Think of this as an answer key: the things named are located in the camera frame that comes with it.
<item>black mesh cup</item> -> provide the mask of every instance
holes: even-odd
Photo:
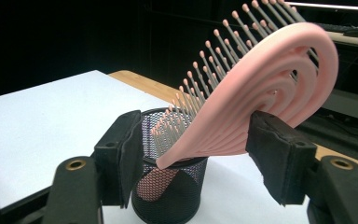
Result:
[[[144,173],[132,191],[131,202],[146,223],[186,223],[199,209],[208,158],[178,161],[164,170],[157,167],[158,152],[150,130],[165,109],[143,113]]]

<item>black cable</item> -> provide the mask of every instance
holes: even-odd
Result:
[[[343,130],[344,132],[348,133],[348,134],[351,134],[351,135],[354,135],[354,136],[358,136],[358,133],[353,133],[349,130],[347,130],[345,127],[343,127],[342,125],[340,125],[339,123],[342,123],[343,125],[345,126],[349,126],[348,124],[345,124],[343,123],[343,121],[340,121],[340,120],[337,120],[337,119],[332,119],[328,116],[322,116],[322,115],[319,115],[319,117],[323,118],[323,119],[326,119],[327,121],[331,122],[332,124],[336,125],[339,129]]]

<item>white tabletop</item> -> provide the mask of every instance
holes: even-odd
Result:
[[[0,207],[51,185],[66,159],[89,156],[118,116],[167,103],[92,71],[0,96]],[[278,205],[248,155],[208,159],[198,213],[188,223],[308,223],[304,205]],[[105,223],[143,223],[103,208]]]

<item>curved brush head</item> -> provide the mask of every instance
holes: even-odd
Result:
[[[304,57],[310,47],[318,52],[318,72]],[[297,82],[287,76],[293,70]],[[245,153],[249,118],[258,109],[296,127],[324,103],[336,77],[337,51],[324,30],[310,23],[278,30],[229,71],[182,137],[157,159],[158,168],[184,158]]]
[[[337,78],[338,60],[327,33],[317,25],[302,22],[301,16],[283,0],[261,2],[263,5],[252,1],[252,7],[260,12],[257,15],[262,16],[259,19],[248,5],[242,5],[252,30],[237,11],[232,12],[243,37],[223,20],[229,36],[215,29],[217,41],[205,42],[207,50],[200,51],[200,64],[193,62],[195,76],[188,71],[189,80],[185,78],[185,85],[179,87],[183,98],[175,94],[176,101],[164,117],[167,121],[152,131],[164,134],[163,127],[167,127],[177,139],[161,150],[165,153],[157,159],[159,169],[187,158],[245,153],[253,112],[268,112],[296,127],[330,94]],[[267,7],[277,16],[279,10],[274,8],[281,5],[295,23],[278,15],[281,23],[276,24],[262,9]],[[262,39],[252,34],[255,29]],[[172,118],[182,118],[182,124]]]

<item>pink hairbrush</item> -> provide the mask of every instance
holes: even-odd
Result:
[[[217,30],[213,32],[220,46],[213,51],[207,41],[211,56],[207,58],[202,51],[202,68],[193,64],[205,96],[188,72],[190,83],[185,80],[188,92],[184,94],[185,100],[177,96],[178,104],[173,102],[175,109],[171,107],[167,112],[167,118],[176,116],[176,121],[164,118],[161,123],[165,125],[158,132],[153,131],[156,138],[163,134],[171,137],[164,144],[156,142],[158,148],[165,148],[157,159],[159,169],[187,158],[245,153],[249,119],[254,111],[269,112],[296,127],[330,94],[337,78],[338,59],[327,33],[304,22],[283,1],[262,2],[283,28],[279,29],[253,1],[252,6],[263,20],[258,21],[246,4],[242,9],[264,39],[257,41],[236,11],[232,16],[248,39],[233,31],[226,20],[223,24],[232,40],[223,40]],[[204,83],[203,76],[209,79],[209,85]],[[177,107],[185,112],[181,118],[176,115]],[[184,117],[191,120],[191,125]]]

